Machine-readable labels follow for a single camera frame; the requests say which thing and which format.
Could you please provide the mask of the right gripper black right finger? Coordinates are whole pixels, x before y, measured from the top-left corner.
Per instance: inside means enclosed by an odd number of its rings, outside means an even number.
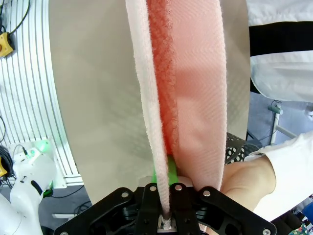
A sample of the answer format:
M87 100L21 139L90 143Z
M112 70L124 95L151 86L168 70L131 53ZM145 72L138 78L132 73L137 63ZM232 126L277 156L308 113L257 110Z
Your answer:
M224 158L187 163L187 177L168 187L171 228L169 235L204 235L201 226L218 235L275 235L266 219L220 192Z

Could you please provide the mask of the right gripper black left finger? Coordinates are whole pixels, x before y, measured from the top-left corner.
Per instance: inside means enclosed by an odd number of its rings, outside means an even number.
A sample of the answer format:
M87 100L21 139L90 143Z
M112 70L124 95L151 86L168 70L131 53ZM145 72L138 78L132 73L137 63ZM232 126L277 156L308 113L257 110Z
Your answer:
M121 187L58 227L55 235L158 235L161 204L156 176Z

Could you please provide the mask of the person's left hand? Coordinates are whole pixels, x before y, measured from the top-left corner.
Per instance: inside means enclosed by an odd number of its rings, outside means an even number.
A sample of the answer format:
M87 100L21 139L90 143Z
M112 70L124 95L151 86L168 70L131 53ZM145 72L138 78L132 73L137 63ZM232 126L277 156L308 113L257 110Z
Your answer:
M224 167L221 192L250 211L272 193L275 186L276 176L267 156Z

